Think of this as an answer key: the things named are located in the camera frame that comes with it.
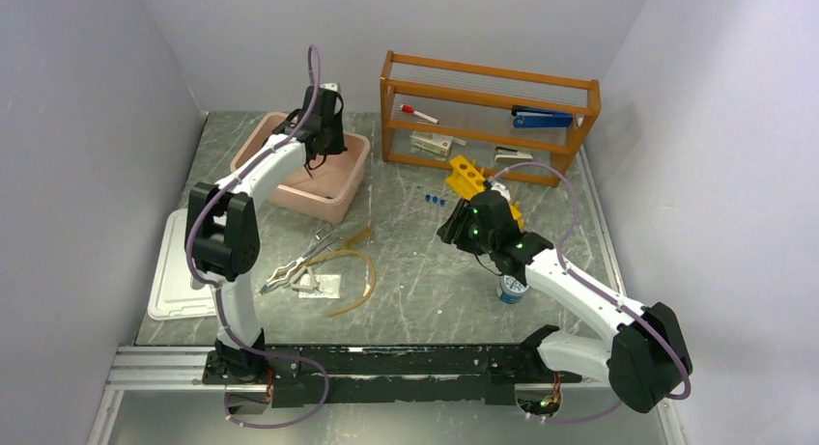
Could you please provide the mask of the small white paper packet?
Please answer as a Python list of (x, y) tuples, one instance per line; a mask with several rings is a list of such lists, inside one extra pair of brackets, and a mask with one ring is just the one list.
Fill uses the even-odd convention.
[(321, 283), (321, 290), (315, 293), (298, 292), (298, 297), (302, 299), (339, 299), (341, 276), (335, 274), (316, 275)]

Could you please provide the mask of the metal crucible tongs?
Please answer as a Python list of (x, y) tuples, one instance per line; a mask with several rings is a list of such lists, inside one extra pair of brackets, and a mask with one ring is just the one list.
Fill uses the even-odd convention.
[(278, 266), (271, 273), (260, 288), (259, 293), (265, 294), (272, 292), (289, 283), (303, 264), (306, 264), (309, 260), (318, 256), (321, 252), (329, 251), (330, 245), (338, 238), (339, 236), (335, 234), (334, 225), (327, 224), (322, 226), (315, 232), (308, 248), (303, 253), (298, 255), (295, 259)]

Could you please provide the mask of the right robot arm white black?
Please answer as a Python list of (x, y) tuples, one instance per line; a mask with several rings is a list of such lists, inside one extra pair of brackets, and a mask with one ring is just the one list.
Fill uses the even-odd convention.
[(437, 235), (472, 256), (488, 256), (501, 275), (548, 295), (595, 332), (587, 338), (550, 328), (536, 336), (521, 357), (529, 379), (560, 372), (603, 381), (640, 413), (692, 393), (693, 365), (676, 313), (662, 302), (619, 294), (573, 266), (558, 245), (522, 230), (499, 192), (459, 200)]

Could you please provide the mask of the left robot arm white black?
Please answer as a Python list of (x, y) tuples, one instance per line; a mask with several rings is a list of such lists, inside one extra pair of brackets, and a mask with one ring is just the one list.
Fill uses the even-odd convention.
[(336, 89), (309, 87), (303, 105), (238, 169), (189, 191), (185, 261), (193, 280), (212, 292), (218, 329), (211, 366), (220, 379), (252, 383), (269, 372), (251, 283), (261, 251), (257, 211), (297, 170), (346, 151), (343, 106)]

